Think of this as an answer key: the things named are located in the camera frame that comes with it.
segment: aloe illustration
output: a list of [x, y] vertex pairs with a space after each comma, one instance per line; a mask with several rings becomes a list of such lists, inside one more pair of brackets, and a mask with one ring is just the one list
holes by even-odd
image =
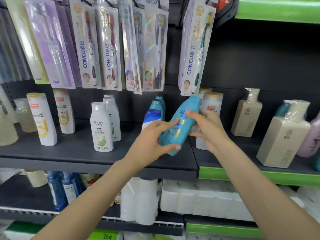
[[102, 141], [98, 141], [99, 146], [104, 146], [106, 144], [106, 138], [105, 136], [102, 137]]

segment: toilet paper roll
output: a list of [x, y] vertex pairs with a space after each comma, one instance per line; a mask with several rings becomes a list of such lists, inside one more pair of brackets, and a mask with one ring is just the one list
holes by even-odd
[[158, 179], [139, 179], [136, 222], [142, 225], [152, 225], [158, 211]]
[[154, 240], [153, 234], [142, 232], [124, 232], [124, 240]]
[[120, 218], [126, 222], [136, 221], [139, 178], [133, 177], [121, 190]]
[[42, 170], [25, 169], [26, 176], [28, 177], [32, 187], [38, 188], [48, 183], [47, 177]]

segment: hand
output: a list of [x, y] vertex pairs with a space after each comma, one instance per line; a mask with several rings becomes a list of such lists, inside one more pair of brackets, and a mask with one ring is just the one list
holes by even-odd
[[200, 114], [186, 110], [186, 115], [195, 119], [194, 125], [200, 128], [200, 131], [191, 131], [189, 135], [201, 137], [211, 153], [215, 154], [217, 152], [220, 143], [226, 140], [230, 141], [217, 113], [201, 108]]
[[180, 150], [180, 145], [170, 144], [160, 146], [158, 144], [160, 134], [177, 124], [178, 121], [178, 118], [170, 122], [161, 120], [153, 121], [136, 138], [125, 158], [130, 161], [134, 160], [135, 164], [142, 169], [157, 160], [161, 155], [174, 150]]

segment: toothbrush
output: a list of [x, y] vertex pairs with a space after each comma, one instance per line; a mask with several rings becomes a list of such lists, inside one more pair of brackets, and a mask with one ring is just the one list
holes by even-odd
[[[137, 45], [137, 53], [138, 53], [138, 63], [143, 62], [143, 48], [141, 47], [142, 45], [142, 31], [140, 30], [140, 16], [139, 13], [135, 12], [133, 14], [134, 17], [134, 26], [135, 26], [135, 34], [136, 34], [136, 43]], [[142, 65], [139, 65], [139, 72], [140, 72], [140, 77], [142, 76]]]
[[111, 57], [111, 76], [112, 76], [112, 85], [114, 88], [118, 86], [118, 69], [117, 69], [117, 52], [115, 44], [115, 34], [114, 34], [114, 19], [112, 14], [106, 15], [106, 25], [110, 27], [111, 33], [111, 45], [110, 45], [110, 57]]
[[97, 85], [97, 78], [96, 78], [96, 70], [94, 66], [96, 65], [96, 59], [94, 57], [94, 44], [92, 43], [91, 39], [91, 28], [90, 28], [90, 14], [88, 11], [85, 12], [85, 21], [87, 23], [87, 29], [88, 29], [88, 63], [91, 65], [91, 78], [93, 80], [93, 85]]
[[195, 64], [195, 70], [194, 70], [194, 86], [192, 88], [192, 94], [194, 94], [196, 92], [197, 86], [198, 86], [198, 81], [199, 81], [199, 74], [200, 71], [202, 69], [202, 58], [203, 58], [203, 52], [205, 49], [205, 38], [206, 38], [206, 31], [207, 28], [210, 26], [211, 22], [212, 22], [212, 18], [213, 18], [213, 14], [212, 12], [209, 12], [207, 17], [206, 17], [206, 24], [205, 24], [205, 28], [203, 31], [203, 35], [202, 35], [202, 41], [201, 41], [201, 46], [197, 55], [197, 59], [196, 59], [196, 64]]
[[134, 57], [134, 31], [132, 26], [132, 16], [131, 16], [131, 8], [128, 6], [128, 28], [129, 28], [129, 43], [130, 43], [130, 63], [131, 63], [131, 69], [133, 73], [133, 90], [134, 91], [140, 91], [139, 86], [139, 80], [138, 80], [138, 71], [137, 71], [137, 65], [135, 63], [135, 57]]
[[161, 33], [162, 29], [165, 25], [165, 18], [166, 16], [163, 14], [159, 14], [158, 16], [158, 36], [155, 39], [155, 44], [156, 44], [156, 50], [155, 50], [155, 55], [157, 56], [157, 64], [155, 68], [155, 74], [156, 77], [154, 78], [154, 83], [153, 83], [153, 89], [160, 89], [161, 88], [161, 80], [162, 80], [162, 43], [163, 40], [161, 39]]
[[43, 25], [48, 47], [57, 69], [59, 83], [64, 87], [68, 87], [70, 86], [70, 81], [68, 79], [69, 76], [66, 68], [66, 62], [64, 60], [61, 44], [58, 41], [58, 37], [54, 29], [54, 24], [51, 17], [48, 15], [48, 11], [50, 10], [47, 10], [44, 4], [41, 5], [41, 7], [39, 7], [37, 3], [32, 3], [32, 5], [39, 22]]

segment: person's right hand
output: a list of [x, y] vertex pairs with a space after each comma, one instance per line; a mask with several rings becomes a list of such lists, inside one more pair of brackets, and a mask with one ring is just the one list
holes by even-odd
[[200, 128], [200, 131], [191, 131], [189, 135], [201, 137], [211, 153], [215, 154], [224, 141], [230, 141], [217, 113], [201, 108], [200, 114], [186, 110], [186, 115], [196, 120], [194, 125]]

